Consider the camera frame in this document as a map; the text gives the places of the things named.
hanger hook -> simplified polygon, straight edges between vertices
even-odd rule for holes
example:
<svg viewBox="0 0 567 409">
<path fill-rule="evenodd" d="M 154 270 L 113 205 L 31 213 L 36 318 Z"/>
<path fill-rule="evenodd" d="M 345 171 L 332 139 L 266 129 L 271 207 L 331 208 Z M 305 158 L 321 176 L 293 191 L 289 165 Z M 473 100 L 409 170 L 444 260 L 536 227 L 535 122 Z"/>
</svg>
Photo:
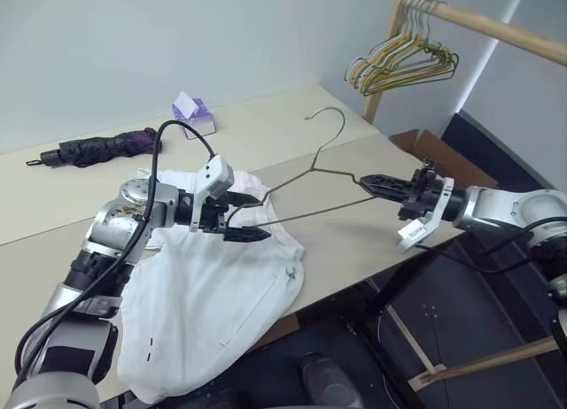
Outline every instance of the hanger hook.
<svg viewBox="0 0 567 409">
<path fill-rule="evenodd" d="M 338 130 L 337 134 L 334 135 L 333 137 L 331 137 L 331 139 L 329 139 L 329 141 L 325 142 L 323 145 L 321 145 L 319 148 L 317 148 L 317 152 L 315 153 L 315 156 L 313 157 L 313 162 L 311 163 L 311 168 L 315 167 L 315 163 L 317 162 L 317 158 L 319 157 L 319 152 L 321 152 L 321 150 L 327 146 L 329 143 L 333 142 L 335 139 L 338 138 L 338 136 L 343 133 L 343 130 L 345 130 L 345 125 L 346 125 L 346 117 L 345 117 L 345 113 L 342 112 L 340 109 L 338 109 L 336 106 L 326 106 L 324 108 L 322 108 L 321 110 L 308 115 L 305 117 L 305 120 L 312 120 L 314 119 L 317 115 L 319 115 L 321 112 L 323 111 L 336 111 L 340 114 L 340 116 L 342 117 L 343 120 L 343 124 L 341 124 L 340 129 Z"/>
</svg>

beige table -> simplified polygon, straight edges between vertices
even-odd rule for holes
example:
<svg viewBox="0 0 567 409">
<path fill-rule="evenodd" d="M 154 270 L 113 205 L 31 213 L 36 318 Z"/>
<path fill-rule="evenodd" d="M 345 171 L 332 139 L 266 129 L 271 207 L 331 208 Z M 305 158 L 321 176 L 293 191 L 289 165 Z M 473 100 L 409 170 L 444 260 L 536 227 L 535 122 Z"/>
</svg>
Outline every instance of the beige table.
<svg viewBox="0 0 567 409">
<path fill-rule="evenodd" d="M 222 153 L 235 168 L 256 171 L 267 185 L 275 185 L 305 169 L 310 161 L 310 157 L 306 155 L 321 140 L 326 140 L 329 131 L 333 134 L 337 129 L 338 117 L 330 112 L 324 113 L 324 118 L 322 114 L 317 120 L 300 120 L 327 105 L 346 110 L 339 101 L 320 88 L 235 104 L 231 109 L 223 109 L 222 124 L 226 129 L 221 128 L 218 135 L 212 136 L 210 141 L 215 150 Z M 242 106 L 248 106 L 248 109 L 241 108 Z M 265 109 L 256 109 L 259 106 L 264 106 Z M 352 112 L 346 111 L 346 114 L 348 133 L 342 136 L 340 145 L 322 153 L 320 166 L 352 171 L 357 176 L 377 173 L 398 177 L 411 176 L 413 170 L 419 166 L 415 158 L 397 149 L 386 137 Z M 259 135 L 246 132 L 251 124 L 257 126 Z M 221 138 L 222 134 L 226 133 L 231 139 L 238 139 L 239 133 L 229 129 L 241 125 L 244 130 L 242 136 L 248 136 L 248 141 L 242 138 L 230 145 L 227 139 Z M 313 129 L 307 131 L 307 126 L 314 127 L 317 133 Z M 264 127 L 271 127 L 273 133 L 263 133 Z M 204 153 L 195 143 L 189 143 L 191 153 L 187 154 L 187 157 L 185 154 L 181 157 L 174 150 L 184 148 L 187 143 L 169 139 L 166 141 L 166 148 L 172 152 L 169 157 L 164 157 L 166 167 L 194 170 L 202 164 Z M 305 140 L 309 141 L 311 146 L 303 143 Z M 235 149 L 246 142 L 255 149 L 249 150 L 253 152 L 252 155 Z M 5 154 L 2 157 L 11 156 L 12 160 L 26 159 L 34 154 L 32 150 L 28 152 Z M 270 163 L 272 155 L 275 163 Z M 72 167 L 57 170 L 34 169 L 27 179 L 35 181 L 35 186 L 40 186 L 39 194 L 36 192 L 34 195 L 41 200 L 38 202 L 41 210 L 32 204 L 33 200 L 29 194 L 21 194 L 19 201 L 17 192 L 3 197 L 11 198 L 9 201 L 3 201 L 4 207 L 7 206 L 6 203 L 10 203 L 15 207 L 29 206 L 30 211 L 27 212 L 23 208 L 20 211 L 9 211 L 7 224 L 14 223 L 16 227 L 13 230 L 17 230 L 17 233 L 13 230 L 4 231 L 3 239 L 11 243 L 0 245 L 0 260 L 4 272 L 4 280 L 0 284 L 0 298 L 6 309 L 12 309 L 9 315 L 4 316 L 4 333 L 0 343 L 3 361 L 0 366 L 0 401 L 7 399 L 14 378 L 12 358 L 16 343 L 40 315 L 55 284 L 64 279 L 69 263 L 76 256 L 90 224 L 90 218 L 106 200 L 113 197 L 121 181 L 131 177 L 138 167 L 146 167 L 147 163 L 147 158 L 132 158 L 116 160 L 86 170 Z M 5 166 L 2 168 L 5 172 L 9 171 Z M 64 202 L 58 206 L 55 204 L 55 198 L 46 197 L 42 200 L 41 193 L 57 193 L 68 203 Z M 84 204 L 77 203 L 83 196 Z M 283 218 L 351 202 L 365 196 L 366 194 L 347 178 L 310 174 L 288 189 L 276 193 L 273 200 L 278 216 Z M 289 313 L 414 255 L 414 252 L 401 254 L 397 251 L 396 231 L 401 227 L 396 215 L 398 208 L 391 202 L 372 200 L 343 210 L 285 223 L 287 230 L 306 247 L 303 260 L 304 286 Z M 41 226 L 34 223 L 33 216 L 39 219 Z M 429 243 L 440 243 L 454 235 L 456 232 L 445 226 L 438 230 Z M 122 392 L 125 386 L 116 378 L 115 370 L 112 370 L 99 384 L 98 389 L 101 399 L 107 399 Z"/>
</svg>

black cable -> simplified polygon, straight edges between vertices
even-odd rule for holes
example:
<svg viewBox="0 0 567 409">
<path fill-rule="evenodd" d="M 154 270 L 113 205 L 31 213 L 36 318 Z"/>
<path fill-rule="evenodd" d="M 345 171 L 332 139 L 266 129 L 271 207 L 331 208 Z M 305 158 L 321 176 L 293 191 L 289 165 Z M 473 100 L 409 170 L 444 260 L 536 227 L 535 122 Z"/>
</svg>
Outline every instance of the black cable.
<svg viewBox="0 0 567 409">
<path fill-rule="evenodd" d="M 503 241 L 500 241 L 499 243 L 497 243 L 493 247 L 490 247 L 487 250 L 480 251 L 480 254 L 490 254 L 491 252 L 495 252 L 495 251 L 499 250 L 500 248 L 508 245 L 512 241 L 515 241 L 516 239 L 520 238 L 521 236 L 527 234 L 528 232 L 530 232 L 532 229 L 536 228 L 537 226 L 545 225 L 545 224 L 548 224 L 548 223 L 553 223 L 555 221 L 567 221 L 567 217 L 557 216 L 557 217 L 549 217 L 548 219 L 542 219 L 542 220 L 534 221 L 533 223 L 530 223 L 525 228 L 521 228 L 516 234 L 514 234 L 510 238 L 506 238 Z"/>
<path fill-rule="evenodd" d="M 158 156 L 159 156 L 159 147 L 160 147 L 159 144 L 161 142 L 161 136 L 163 135 L 164 130 L 166 129 L 167 126 L 170 126 L 172 124 L 179 125 L 181 127 L 186 128 L 187 130 L 189 130 L 192 134 L 194 134 L 199 139 L 199 141 L 201 141 L 205 145 L 206 149 L 209 152 L 209 160 L 214 157 L 214 151 L 211 148 L 211 146 L 209 145 L 209 143 L 193 127 L 191 127 L 191 126 L 189 126 L 185 123 L 182 123 L 181 121 L 178 121 L 178 120 L 168 120 L 168 121 L 164 122 L 159 127 L 158 133 L 156 134 L 155 143 L 153 145 L 153 153 L 151 155 L 151 175 L 150 175 L 150 178 L 148 179 L 148 185 L 149 185 L 148 186 L 148 200 L 146 202 L 144 215 L 139 220 L 138 225 L 137 225 L 136 229 L 134 230 L 134 233 L 132 234 L 132 236 L 128 240 L 128 243 L 126 244 L 126 247 L 124 248 L 124 251 L 122 252 L 122 254 L 120 255 L 120 257 L 118 259 L 116 259 L 108 268 L 106 268 L 106 270 L 104 270 L 104 272 L 101 273 L 100 276 L 98 276 L 96 278 L 96 280 L 93 281 L 75 300 L 73 300 L 71 303 L 69 303 L 67 305 L 59 307 L 57 310 L 55 310 L 55 311 L 49 313 L 48 315 L 44 316 L 39 321 L 37 321 L 26 332 L 26 334 L 24 334 L 24 336 L 22 337 L 22 340 L 20 340 L 20 342 L 18 344 L 18 349 L 16 350 L 16 360 L 17 361 L 15 363 L 15 366 L 16 366 L 16 371 L 18 373 L 18 376 L 16 378 L 16 382 L 14 383 L 13 390 L 15 390 L 20 384 L 22 384 L 26 380 L 27 373 L 29 372 L 29 370 L 30 370 L 31 366 L 33 365 L 35 359 L 39 355 L 43 346 L 47 343 L 47 340 L 49 339 L 50 335 L 57 328 L 57 326 L 59 326 L 61 321 L 70 312 L 72 312 L 77 307 L 77 305 L 79 305 L 82 301 L 84 301 L 87 298 L 90 298 L 92 295 L 94 295 L 95 292 L 97 291 L 98 286 L 103 282 L 103 280 L 106 278 L 106 276 L 108 276 L 115 269 L 117 269 L 117 268 L 121 269 L 125 266 L 125 264 L 123 263 L 124 260 L 128 257 L 130 252 L 136 247 L 138 241 L 140 240 L 140 238 L 144 234 L 144 231 L 145 231 L 147 224 L 150 221 L 151 211 L 153 210 L 153 203 L 155 201 L 156 185 L 157 185 L 157 182 L 158 182 Z M 45 322 L 47 322 L 48 320 L 53 319 L 53 318 L 55 318 L 53 320 L 53 322 L 49 325 L 48 328 L 45 329 L 42 336 L 35 342 L 34 347 L 28 353 L 26 362 L 19 367 L 19 365 L 20 365 L 19 360 L 21 360 L 21 353 L 23 352 L 23 349 L 26 345 L 27 339 L 39 327 L 41 327 L 43 324 L 45 324 Z"/>
<path fill-rule="evenodd" d="M 425 245 L 416 245 L 416 248 L 421 248 L 422 250 L 427 250 L 427 251 L 431 251 L 434 252 L 435 254 L 439 254 L 440 256 L 443 256 L 447 259 L 451 259 L 453 261 L 456 261 L 457 263 L 462 264 L 463 266 L 466 267 L 470 267 L 471 269 L 476 270 L 477 272 L 480 272 L 481 274 L 503 274 L 504 272 L 509 272 L 510 270 L 514 270 L 517 267 L 523 266 L 523 265 L 527 265 L 528 263 L 533 262 L 534 260 L 531 258 L 527 258 L 527 259 L 521 259 L 520 261 L 511 264 L 510 266 L 506 266 L 503 267 L 502 269 L 484 269 L 482 267 L 473 265 L 471 263 L 468 263 L 462 259 L 459 259 L 455 256 L 452 256 L 451 254 L 447 254 L 446 252 L 442 251 L 442 250 L 438 250 L 436 248 L 432 248 L 432 247 L 427 247 Z"/>
</svg>

black umbrella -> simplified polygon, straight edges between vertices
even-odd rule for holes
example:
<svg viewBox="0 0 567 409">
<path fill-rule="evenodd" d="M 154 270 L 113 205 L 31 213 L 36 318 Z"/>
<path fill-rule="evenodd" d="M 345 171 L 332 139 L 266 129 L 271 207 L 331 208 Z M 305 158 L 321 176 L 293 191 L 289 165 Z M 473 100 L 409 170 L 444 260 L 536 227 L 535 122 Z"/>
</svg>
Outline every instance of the black umbrella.
<svg viewBox="0 0 567 409">
<path fill-rule="evenodd" d="M 115 157 L 132 157 L 137 154 L 151 154 L 156 138 L 153 128 L 135 132 L 120 133 L 115 137 L 91 137 L 80 141 L 59 144 L 58 150 L 48 150 L 40 154 L 40 159 L 28 161 L 28 166 L 46 165 L 51 167 L 65 164 L 88 167 L 105 163 Z"/>
</svg>

clothes rack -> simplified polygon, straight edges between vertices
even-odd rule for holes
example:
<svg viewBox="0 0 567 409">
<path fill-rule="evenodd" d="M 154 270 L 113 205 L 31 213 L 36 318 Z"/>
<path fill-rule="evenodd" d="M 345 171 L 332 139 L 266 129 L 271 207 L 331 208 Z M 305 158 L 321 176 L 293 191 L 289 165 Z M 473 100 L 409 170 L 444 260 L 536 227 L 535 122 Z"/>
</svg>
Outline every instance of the clothes rack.
<svg viewBox="0 0 567 409">
<path fill-rule="evenodd" d="M 410 9 L 418 9 L 419 4 L 412 4 Z M 432 17 L 443 19 L 469 30 L 487 35 L 501 42 L 506 42 L 519 49 L 527 50 L 539 57 L 549 59 L 562 66 L 567 66 L 567 45 L 549 39 L 544 35 L 534 33 L 522 27 L 512 26 L 496 19 L 490 19 L 475 12 L 455 8 L 447 3 L 427 4 L 427 12 Z M 388 35 L 386 38 L 395 36 L 406 19 L 408 11 L 408 0 L 396 0 L 392 16 L 388 24 Z M 366 98 L 366 104 L 362 117 L 372 123 L 376 117 L 378 105 L 382 93 L 376 93 Z"/>
</svg>

